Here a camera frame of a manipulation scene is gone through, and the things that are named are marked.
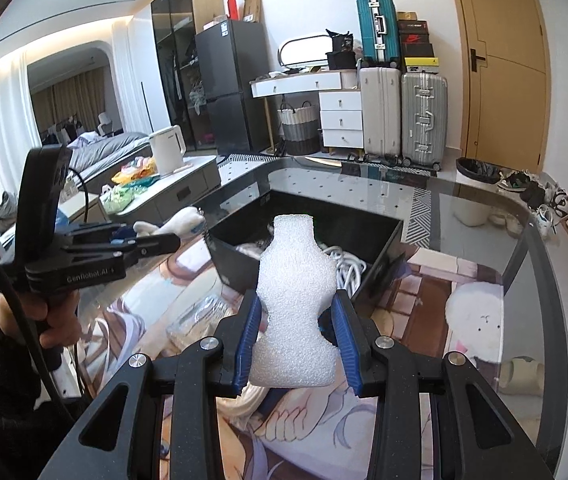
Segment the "left hand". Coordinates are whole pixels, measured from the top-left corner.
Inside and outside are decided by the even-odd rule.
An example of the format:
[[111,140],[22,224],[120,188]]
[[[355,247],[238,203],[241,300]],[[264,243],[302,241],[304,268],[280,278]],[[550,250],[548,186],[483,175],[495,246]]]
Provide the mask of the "left hand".
[[[48,328],[39,335],[43,349],[73,346],[81,336],[81,324],[76,315],[79,293],[75,290],[65,296],[42,299],[26,292],[18,295],[22,312],[32,322],[45,323]],[[5,297],[0,294],[0,330],[19,342],[24,341],[18,324]]]

